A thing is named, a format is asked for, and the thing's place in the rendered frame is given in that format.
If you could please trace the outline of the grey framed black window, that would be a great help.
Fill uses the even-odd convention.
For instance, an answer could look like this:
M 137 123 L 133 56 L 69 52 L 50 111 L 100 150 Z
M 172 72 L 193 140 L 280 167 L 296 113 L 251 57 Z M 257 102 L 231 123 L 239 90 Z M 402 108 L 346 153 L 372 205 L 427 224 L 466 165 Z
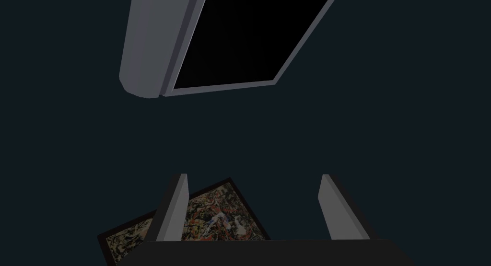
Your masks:
M 119 80 L 146 99 L 276 84 L 335 0 L 131 0 Z

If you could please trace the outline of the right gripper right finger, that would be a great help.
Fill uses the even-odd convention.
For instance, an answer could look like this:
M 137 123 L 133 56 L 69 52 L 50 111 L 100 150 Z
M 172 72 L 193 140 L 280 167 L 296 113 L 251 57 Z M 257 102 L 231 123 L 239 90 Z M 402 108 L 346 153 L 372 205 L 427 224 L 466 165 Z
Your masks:
M 318 202 L 332 240 L 379 240 L 336 175 L 322 175 Z

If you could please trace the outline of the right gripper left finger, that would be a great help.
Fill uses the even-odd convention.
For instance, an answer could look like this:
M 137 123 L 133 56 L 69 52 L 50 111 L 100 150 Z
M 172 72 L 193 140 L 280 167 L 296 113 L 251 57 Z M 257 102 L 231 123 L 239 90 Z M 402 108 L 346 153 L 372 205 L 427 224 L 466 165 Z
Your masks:
M 173 175 L 145 236 L 146 242 L 180 241 L 189 201 L 187 174 Z

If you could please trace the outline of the black framed abstract painting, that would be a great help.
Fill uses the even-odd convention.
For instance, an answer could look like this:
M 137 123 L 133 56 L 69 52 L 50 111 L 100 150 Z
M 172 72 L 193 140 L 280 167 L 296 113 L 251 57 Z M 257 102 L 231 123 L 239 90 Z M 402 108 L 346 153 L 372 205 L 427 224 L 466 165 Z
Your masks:
M 143 243 L 155 211 L 98 235 L 107 266 Z M 256 241 L 270 237 L 231 178 L 190 194 L 181 240 Z

